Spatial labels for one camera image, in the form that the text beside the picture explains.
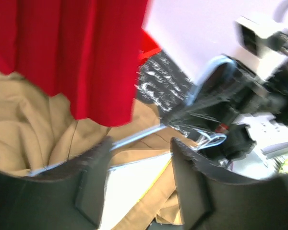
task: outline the red cloth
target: red cloth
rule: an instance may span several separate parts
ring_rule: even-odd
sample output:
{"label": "red cloth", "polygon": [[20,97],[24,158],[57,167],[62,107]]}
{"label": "red cloth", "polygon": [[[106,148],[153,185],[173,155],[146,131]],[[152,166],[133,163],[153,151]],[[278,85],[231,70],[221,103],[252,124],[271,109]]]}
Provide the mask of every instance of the red cloth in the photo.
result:
{"label": "red cloth", "polygon": [[0,71],[17,71],[76,119],[131,119],[147,0],[0,0]]}

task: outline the red towel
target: red towel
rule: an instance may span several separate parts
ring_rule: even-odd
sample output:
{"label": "red towel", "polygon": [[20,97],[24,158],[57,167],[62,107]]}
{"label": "red towel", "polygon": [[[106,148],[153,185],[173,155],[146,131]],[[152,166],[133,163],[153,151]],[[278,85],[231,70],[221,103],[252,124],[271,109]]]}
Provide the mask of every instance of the red towel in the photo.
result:
{"label": "red towel", "polygon": [[0,71],[17,71],[76,119],[131,119],[147,0],[0,0]]}

